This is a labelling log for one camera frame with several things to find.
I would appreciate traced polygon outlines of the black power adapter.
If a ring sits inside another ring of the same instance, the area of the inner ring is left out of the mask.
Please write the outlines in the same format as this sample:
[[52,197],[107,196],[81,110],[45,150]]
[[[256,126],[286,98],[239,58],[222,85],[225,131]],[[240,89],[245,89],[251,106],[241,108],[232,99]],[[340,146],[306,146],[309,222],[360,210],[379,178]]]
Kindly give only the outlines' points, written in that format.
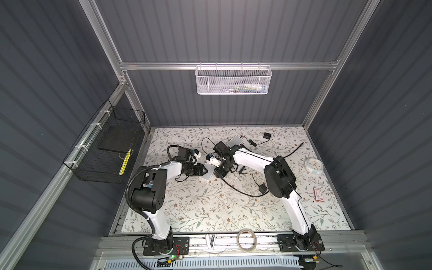
[[242,135],[240,136],[241,138],[245,139],[250,145],[257,147],[259,145],[263,145],[268,143],[271,140],[272,135],[270,133],[264,132],[263,134],[263,138],[265,139],[265,141],[263,142],[255,142],[252,139],[247,138],[246,136]]
[[251,176],[251,178],[253,179],[254,183],[258,186],[258,189],[259,189],[260,193],[262,195],[265,195],[268,192],[268,188],[266,187],[266,185],[264,183],[259,183],[255,179],[255,177],[254,177],[253,174],[245,172],[245,170],[246,170],[246,167],[242,166],[238,172],[239,172],[239,174],[245,174],[245,175]]

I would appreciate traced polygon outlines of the white network switch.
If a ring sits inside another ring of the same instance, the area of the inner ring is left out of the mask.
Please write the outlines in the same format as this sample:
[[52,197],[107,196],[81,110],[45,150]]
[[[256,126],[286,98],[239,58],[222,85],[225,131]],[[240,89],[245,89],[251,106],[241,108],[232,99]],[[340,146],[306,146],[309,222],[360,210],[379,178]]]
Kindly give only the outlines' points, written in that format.
[[239,136],[235,136],[234,138],[230,139],[227,143],[227,146],[229,147],[234,147],[235,145],[242,145],[244,143],[244,139],[239,137]]
[[207,170],[206,174],[204,174],[202,176],[202,179],[206,180],[206,181],[210,181],[212,178],[212,175],[214,173],[214,169],[216,168],[214,165],[212,164],[204,164],[205,169]]

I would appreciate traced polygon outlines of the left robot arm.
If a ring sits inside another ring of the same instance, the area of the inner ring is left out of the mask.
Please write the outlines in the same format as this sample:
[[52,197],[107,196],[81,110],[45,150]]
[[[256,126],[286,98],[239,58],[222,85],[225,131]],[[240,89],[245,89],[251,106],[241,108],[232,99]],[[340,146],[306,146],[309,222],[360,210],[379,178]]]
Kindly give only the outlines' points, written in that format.
[[208,172],[198,162],[201,157],[199,150],[170,145],[167,147],[168,154],[173,147],[178,149],[178,154],[174,157],[169,155],[167,162],[140,166],[128,181],[124,195],[129,208],[145,218],[150,225],[149,238],[153,244],[163,250],[171,249],[174,243],[172,227],[161,210],[167,182],[183,174],[187,177],[203,176]]

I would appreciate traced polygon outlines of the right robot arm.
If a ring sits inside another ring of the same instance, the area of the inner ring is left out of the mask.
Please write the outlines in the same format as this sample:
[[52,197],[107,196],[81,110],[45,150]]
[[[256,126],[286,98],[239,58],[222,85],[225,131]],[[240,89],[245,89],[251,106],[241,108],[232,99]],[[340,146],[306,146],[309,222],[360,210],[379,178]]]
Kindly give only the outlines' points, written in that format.
[[223,179],[234,165],[246,166],[262,173],[269,192],[281,199],[291,220],[294,241],[299,250],[308,250],[317,236],[317,230],[307,218],[300,195],[297,193],[296,177],[282,156],[265,157],[246,148],[229,147],[219,142],[213,148],[220,165],[214,170],[217,178]]

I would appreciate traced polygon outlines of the black foam pad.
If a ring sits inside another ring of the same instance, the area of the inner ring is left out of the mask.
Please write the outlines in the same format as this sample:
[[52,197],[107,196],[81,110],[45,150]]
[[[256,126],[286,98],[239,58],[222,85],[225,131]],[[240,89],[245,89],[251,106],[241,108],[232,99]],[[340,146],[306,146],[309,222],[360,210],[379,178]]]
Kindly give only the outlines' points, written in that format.
[[133,128],[110,127],[97,147],[99,150],[126,154],[135,134],[136,130]]

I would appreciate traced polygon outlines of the white round timer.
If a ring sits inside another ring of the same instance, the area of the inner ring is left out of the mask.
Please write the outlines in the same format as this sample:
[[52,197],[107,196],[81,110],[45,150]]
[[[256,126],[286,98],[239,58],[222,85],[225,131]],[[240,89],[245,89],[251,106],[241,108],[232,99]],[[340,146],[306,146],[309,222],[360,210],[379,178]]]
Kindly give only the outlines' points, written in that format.
[[324,172],[324,164],[317,158],[306,158],[304,162],[304,167],[306,171],[311,174],[320,175]]

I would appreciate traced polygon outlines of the clear tape roll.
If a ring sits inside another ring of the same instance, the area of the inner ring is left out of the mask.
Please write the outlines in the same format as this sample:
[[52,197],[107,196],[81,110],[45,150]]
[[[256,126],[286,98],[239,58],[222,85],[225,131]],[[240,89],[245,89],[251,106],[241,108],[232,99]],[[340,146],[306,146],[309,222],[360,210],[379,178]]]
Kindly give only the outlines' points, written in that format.
[[258,238],[254,231],[250,229],[242,229],[236,235],[237,247],[244,253],[255,251],[258,246]]

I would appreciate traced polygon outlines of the red white small box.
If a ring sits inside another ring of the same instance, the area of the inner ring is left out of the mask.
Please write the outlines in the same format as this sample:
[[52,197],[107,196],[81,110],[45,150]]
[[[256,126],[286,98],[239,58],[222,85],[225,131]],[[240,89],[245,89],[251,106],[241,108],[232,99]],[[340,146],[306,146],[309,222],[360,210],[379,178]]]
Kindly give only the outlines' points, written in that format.
[[313,191],[314,191],[314,196],[315,196],[316,201],[318,201],[318,202],[324,202],[325,201],[324,195],[323,195],[323,192],[321,189],[315,187],[313,189]]

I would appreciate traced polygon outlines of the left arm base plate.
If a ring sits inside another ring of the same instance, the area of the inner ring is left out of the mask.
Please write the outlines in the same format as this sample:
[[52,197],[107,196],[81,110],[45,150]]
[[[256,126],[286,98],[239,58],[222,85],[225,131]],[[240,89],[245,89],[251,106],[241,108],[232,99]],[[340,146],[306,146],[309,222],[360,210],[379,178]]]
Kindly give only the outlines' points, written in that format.
[[144,256],[188,255],[189,237],[171,237],[166,240],[146,239],[142,242]]

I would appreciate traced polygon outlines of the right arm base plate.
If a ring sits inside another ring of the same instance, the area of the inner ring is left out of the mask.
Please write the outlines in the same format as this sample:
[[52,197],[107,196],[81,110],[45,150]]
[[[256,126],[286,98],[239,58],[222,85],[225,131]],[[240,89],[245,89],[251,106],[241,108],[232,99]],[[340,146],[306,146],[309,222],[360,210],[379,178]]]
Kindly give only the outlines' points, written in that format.
[[279,234],[277,235],[277,243],[281,252],[320,253],[326,250],[320,234],[315,234],[314,237]]

